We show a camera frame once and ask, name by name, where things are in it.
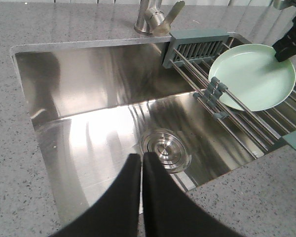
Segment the green plate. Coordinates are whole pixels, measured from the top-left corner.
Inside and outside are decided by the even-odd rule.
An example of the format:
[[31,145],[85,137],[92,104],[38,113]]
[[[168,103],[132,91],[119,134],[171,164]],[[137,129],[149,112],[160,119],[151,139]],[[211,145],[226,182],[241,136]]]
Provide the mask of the green plate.
[[[209,78],[217,77],[251,111],[272,108],[291,93],[296,81],[293,64],[279,63],[275,50],[263,44],[244,44],[231,48],[213,63]],[[243,110],[225,93],[220,101]]]

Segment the drain strainer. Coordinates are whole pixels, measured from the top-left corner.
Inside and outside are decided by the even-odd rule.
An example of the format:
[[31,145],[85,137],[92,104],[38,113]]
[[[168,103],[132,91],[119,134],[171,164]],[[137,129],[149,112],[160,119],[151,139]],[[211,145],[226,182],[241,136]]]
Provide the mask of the drain strainer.
[[183,143],[168,130],[158,129],[146,132],[141,140],[142,152],[156,152],[161,163],[170,173],[187,168],[190,156]]

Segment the rack clip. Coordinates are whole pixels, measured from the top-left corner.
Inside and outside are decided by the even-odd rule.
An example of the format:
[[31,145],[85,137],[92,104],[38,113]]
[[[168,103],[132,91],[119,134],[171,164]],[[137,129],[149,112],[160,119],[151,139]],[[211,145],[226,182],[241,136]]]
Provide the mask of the rack clip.
[[212,77],[211,83],[208,84],[202,100],[209,107],[214,108],[216,106],[217,100],[222,96],[222,93],[225,92],[228,87],[221,83],[217,77]]

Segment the sink basin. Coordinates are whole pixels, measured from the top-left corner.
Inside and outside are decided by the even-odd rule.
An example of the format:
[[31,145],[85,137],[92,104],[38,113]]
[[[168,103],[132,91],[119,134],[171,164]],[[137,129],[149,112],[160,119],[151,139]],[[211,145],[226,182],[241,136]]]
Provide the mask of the sink basin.
[[[229,43],[243,44],[239,38]],[[174,69],[161,66],[169,39],[52,51],[42,45],[13,55],[63,224],[106,191],[129,153],[156,152],[184,191],[255,159]]]

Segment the countertop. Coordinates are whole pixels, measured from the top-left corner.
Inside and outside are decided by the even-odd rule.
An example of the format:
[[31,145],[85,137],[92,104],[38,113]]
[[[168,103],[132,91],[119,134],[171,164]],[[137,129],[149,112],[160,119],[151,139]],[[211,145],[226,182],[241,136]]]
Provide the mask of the countertop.
[[[284,11],[280,15],[272,7],[186,6],[173,29],[218,27],[270,45],[296,13],[293,8]],[[0,236],[47,236],[60,228],[11,47],[138,38],[133,30],[137,13],[136,5],[0,2]],[[246,236],[296,237],[296,151],[282,147],[188,196]],[[143,235],[142,216],[139,229]]]

